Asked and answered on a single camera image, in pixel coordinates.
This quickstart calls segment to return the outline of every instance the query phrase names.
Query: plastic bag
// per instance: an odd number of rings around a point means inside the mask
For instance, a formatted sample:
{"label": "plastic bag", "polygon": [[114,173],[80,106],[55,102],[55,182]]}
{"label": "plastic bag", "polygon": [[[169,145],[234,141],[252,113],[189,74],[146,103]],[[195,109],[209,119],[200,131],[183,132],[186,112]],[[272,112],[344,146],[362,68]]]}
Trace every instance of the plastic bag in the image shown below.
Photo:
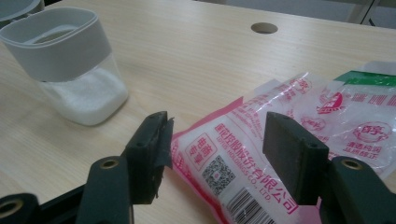
{"label": "plastic bag", "polygon": [[385,178],[396,160],[396,77],[349,72],[311,92],[290,116],[324,142],[330,159],[348,156]]}
{"label": "plastic bag", "polygon": [[[351,141],[343,135],[343,126],[334,124],[340,122],[342,116],[345,125],[355,124],[348,122],[351,114],[343,113],[346,108],[351,111],[359,108],[359,105],[353,105],[355,102],[350,101],[355,96],[355,91],[360,91],[361,88],[358,85],[345,86],[344,81],[326,84],[322,78],[309,73],[284,83],[266,83],[255,90],[254,97],[240,98],[198,121],[187,131],[174,135],[172,155],[175,170],[211,206],[219,222],[320,223],[318,206],[299,206],[290,197],[262,154],[262,141],[266,113],[274,111],[301,122],[308,131],[330,147],[331,156],[350,156],[343,149],[343,144],[348,146]],[[387,96],[394,99],[394,89],[385,89],[389,90]],[[347,98],[350,101],[340,102],[339,97],[344,94],[350,95]],[[353,130],[349,129],[347,136],[352,134],[360,139],[368,138],[365,132],[367,126],[370,126],[368,124],[372,123],[366,124],[371,122],[363,121],[366,117],[356,118],[354,122],[361,125],[355,125]],[[393,119],[393,123],[388,120],[393,133],[380,141],[388,142],[382,147],[384,156],[378,157],[381,160],[377,160],[376,166],[379,170],[386,170],[384,167],[387,167],[388,171],[395,159],[395,148],[391,146],[396,145],[394,114],[389,117]],[[389,156],[386,151],[391,151],[391,158],[383,161],[382,158]]]}

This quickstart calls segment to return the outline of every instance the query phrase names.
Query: qr code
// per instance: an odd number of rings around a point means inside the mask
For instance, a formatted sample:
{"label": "qr code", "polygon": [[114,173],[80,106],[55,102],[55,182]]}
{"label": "qr code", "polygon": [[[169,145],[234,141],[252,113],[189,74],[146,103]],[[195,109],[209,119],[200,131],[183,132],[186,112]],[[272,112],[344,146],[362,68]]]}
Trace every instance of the qr code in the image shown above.
{"label": "qr code", "polygon": [[210,162],[202,173],[202,176],[216,196],[219,196],[231,181],[235,179],[235,175],[225,164],[221,156],[217,156]]}

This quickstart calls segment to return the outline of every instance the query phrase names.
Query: table grommet hole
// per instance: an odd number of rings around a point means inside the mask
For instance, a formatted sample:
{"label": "table grommet hole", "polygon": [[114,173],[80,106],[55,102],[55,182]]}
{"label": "table grommet hole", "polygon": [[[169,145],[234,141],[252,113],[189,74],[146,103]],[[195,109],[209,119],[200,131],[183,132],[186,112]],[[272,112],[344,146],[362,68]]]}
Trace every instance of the table grommet hole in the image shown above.
{"label": "table grommet hole", "polygon": [[268,22],[257,22],[251,25],[251,30],[261,35],[271,35],[277,31],[277,26]]}

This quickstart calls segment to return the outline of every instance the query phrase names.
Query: white powder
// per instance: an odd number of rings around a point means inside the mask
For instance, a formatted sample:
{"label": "white powder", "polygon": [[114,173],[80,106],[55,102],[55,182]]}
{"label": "white powder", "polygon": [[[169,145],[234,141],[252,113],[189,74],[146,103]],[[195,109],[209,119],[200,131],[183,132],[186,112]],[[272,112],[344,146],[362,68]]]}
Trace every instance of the white powder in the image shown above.
{"label": "white powder", "polygon": [[113,60],[66,82],[39,82],[53,106],[65,118],[94,125],[108,118],[128,97]]}

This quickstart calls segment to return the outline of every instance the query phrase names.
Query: barcode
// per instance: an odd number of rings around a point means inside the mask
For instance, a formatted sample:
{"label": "barcode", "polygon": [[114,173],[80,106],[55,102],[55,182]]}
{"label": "barcode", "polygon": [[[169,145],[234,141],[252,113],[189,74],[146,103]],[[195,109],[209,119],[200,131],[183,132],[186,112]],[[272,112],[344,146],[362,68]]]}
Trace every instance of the barcode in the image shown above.
{"label": "barcode", "polygon": [[275,224],[247,189],[239,190],[227,204],[227,209],[238,224]]}

